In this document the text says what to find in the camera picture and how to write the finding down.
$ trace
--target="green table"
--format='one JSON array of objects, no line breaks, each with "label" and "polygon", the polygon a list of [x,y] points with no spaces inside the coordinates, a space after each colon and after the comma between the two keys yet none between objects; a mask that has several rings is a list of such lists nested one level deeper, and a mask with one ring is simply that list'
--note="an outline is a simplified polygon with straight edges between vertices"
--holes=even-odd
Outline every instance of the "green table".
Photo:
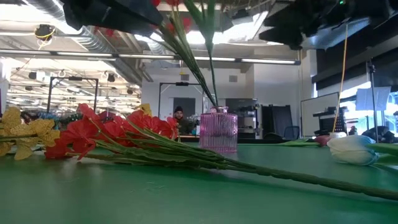
[{"label": "green table", "polygon": [[[332,161],[327,148],[240,145],[232,157],[398,190],[398,170]],[[398,203],[239,172],[0,158],[1,223],[398,223]]]}]

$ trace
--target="ceiling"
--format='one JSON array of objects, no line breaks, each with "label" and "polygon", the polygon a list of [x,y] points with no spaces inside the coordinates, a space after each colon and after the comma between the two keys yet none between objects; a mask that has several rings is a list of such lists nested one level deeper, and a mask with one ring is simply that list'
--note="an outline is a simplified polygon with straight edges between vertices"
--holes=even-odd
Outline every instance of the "ceiling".
[{"label": "ceiling", "polygon": [[[52,51],[69,51],[69,52],[87,52],[87,46],[82,45],[82,38],[78,38],[74,34],[66,33],[66,23],[56,20],[51,14],[38,11],[35,7],[18,5],[21,1],[0,0],[0,49],[22,49],[22,50],[52,50]],[[238,9],[248,7],[248,11],[253,16],[264,11],[264,7],[270,4],[270,1],[250,1],[250,0],[229,0],[218,1],[226,3],[227,7],[224,13],[218,11],[217,30],[225,30],[225,22],[221,22],[221,18],[228,18]],[[169,9],[164,7],[163,2],[159,7],[164,10],[162,13],[169,13]],[[40,24],[50,24],[56,28],[53,37],[48,42],[43,42],[36,38],[34,31]],[[152,49],[148,43],[143,40],[137,40],[136,36],[115,31],[110,34],[104,29],[95,29],[89,27],[96,41],[106,45],[112,52],[117,53],[143,53],[150,52]],[[245,33],[244,27],[233,31],[234,33]],[[216,44],[213,55],[215,57],[255,57],[258,51],[274,52],[274,45],[269,45],[264,41],[256,38],[243,39],[236,41],[228,41],[228,43]],[[206,56],[207,51],[203,44],[192,44],[192,50],[195,56]],[[289,52],[287,57],[295,59],[297,54]],[[120,62],[109,62],[98,60],[97,58],[87,58],[86,60],[63,60],[48,58],[3,58],[3,61],[12,68],[11,71],[11,87],[9,89],[10,96],[8,102],[10,104],[19,105],[29,108],[33,106],[36,109],[44,109],[47,107],[47,97],[49,92],[50,77],[82,77],[97,78],[99,83],[97,106],[101,108],[113,108],[120,112],[130,112],[141,102],[140,85],[143,80],[153,82],[150,74],[146,73],[146,68],[168,69],[180,66],[178,61],[159,61],[159,60],[136,60],[136,59],[118,59]],[[206,61],[198,62],[201,68],[208,68],[209,63]],[[247,71],[250,64],[216,62],[216,68],[239,68],[243,73]],[[29,73],[37,73],[40,77],[30,79]],[[107,77],[114,74],[114,82],[109,82]],[[93,81],[71,81],[58,80],[57,86],[53,88],[50,109],[64,113],[72,112],[79,103],[94,103],[95,83]]]}]

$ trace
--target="ductwork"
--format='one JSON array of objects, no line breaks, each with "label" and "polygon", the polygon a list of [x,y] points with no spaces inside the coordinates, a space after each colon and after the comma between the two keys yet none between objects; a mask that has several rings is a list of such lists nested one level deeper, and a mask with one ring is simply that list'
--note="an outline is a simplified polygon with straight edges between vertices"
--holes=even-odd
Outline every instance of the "ductwork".
[{"label": "ductwork", "polygon": [[[84,38],[74,38],[73,40],[80,44],[82,47],[90,52],[114,52],[112,47],[107,43],[95,36],[89,28],[83,26],[80,30],[75,30],[70,27],[66,20],[62,9],[62,3],[59,0],[23,0],[27,5],[35,7],[37,10],[42,11],[48,15],[51,15],[58,24],[55,26],[64,32],[65,34],[77,34],[84,36]],[[130,66],[122,61],[116,59],[112,62],[106,62],[110,66],[114,67],[120,75],[129,83],[135,83],[141,85],[142,77],[133,71]]]}]

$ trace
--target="whiteboard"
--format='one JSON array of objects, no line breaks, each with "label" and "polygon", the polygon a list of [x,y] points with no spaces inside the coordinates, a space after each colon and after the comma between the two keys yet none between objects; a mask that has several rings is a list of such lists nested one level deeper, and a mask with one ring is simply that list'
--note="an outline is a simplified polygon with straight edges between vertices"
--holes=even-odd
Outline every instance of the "whiteboard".
[{"label": "whiteboard", "polygon": [[336,107],[338,102],[338,93],[331,93],[325,96],[319,96],[301,101],[301,122],[302,134],[304,137],[315,136],[314,131],[318,131],[319,117],[313,117],[313,114],[324,112],[329,106]]}]

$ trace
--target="pink glass vase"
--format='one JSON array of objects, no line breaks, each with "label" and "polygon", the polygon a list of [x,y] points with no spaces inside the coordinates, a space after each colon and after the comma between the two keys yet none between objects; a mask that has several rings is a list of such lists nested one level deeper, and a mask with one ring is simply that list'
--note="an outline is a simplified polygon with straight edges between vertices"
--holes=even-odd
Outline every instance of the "pink glass vase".
[{"label": "pink glass vase", "polygon": [[212,108],[200,115],[200,147],[216,152],[236,152],[238,116],[226,112],[227,107]]}]

